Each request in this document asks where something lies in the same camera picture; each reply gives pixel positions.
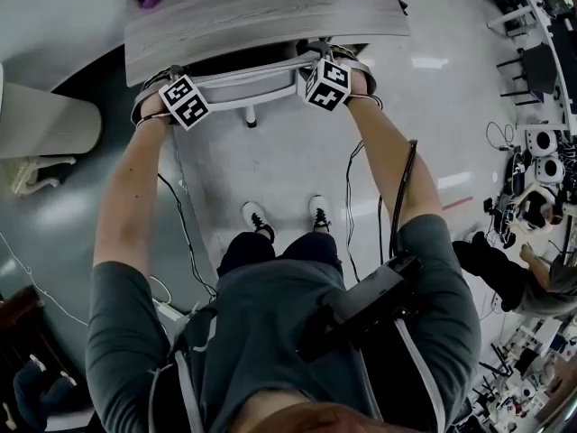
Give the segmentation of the person's right hand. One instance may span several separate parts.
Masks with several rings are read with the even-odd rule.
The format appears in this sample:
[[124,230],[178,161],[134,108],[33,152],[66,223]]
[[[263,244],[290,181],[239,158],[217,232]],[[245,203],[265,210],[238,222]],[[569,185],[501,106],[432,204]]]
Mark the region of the person's right hand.
[[346,102],[354,99],[369,98],[368,84],[365,73],[359,69],[351,70],[351,93]]

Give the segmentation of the person's left hand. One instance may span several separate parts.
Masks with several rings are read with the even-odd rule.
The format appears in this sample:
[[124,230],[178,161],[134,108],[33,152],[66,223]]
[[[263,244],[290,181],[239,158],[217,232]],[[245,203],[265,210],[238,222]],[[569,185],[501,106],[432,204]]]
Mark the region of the person's left hand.
[[158,93],[142,101],[140,114],[141,119],[158,118],[165,123],[170,122],[168,109]]

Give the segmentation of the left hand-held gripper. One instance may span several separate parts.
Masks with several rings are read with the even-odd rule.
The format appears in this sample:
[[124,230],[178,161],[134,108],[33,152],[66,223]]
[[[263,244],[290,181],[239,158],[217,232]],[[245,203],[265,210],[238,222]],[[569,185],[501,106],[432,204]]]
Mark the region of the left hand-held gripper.
[[[160,97],[162,109],[157,113],[145,115],[142,112],[142,104],[154,95]],[[170,124],[179,125],[188,131],[210,112],[208,103],[186,69],[172,65],[143,82],[140,93],[134,99],[131,121],[138,127],[153,118],[166,118]]]

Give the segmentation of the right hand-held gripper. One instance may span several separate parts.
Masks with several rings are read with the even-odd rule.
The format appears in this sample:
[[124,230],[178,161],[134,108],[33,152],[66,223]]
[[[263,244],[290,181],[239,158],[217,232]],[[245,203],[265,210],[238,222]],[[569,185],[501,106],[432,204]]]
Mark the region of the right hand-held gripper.
[[312,60],[309,67],[301,67],[298,74],[303,80],[299,95],[311,106],[326,111],[348,101],[352,94],[352,72],[358,70],[365,77],[367,94],[373,95],[377,84],[370,68],[360,62],[355,53],[348,48],[327,43],[326,41],[300,42],[297,45],[298,55],[313,54],[318,58]]

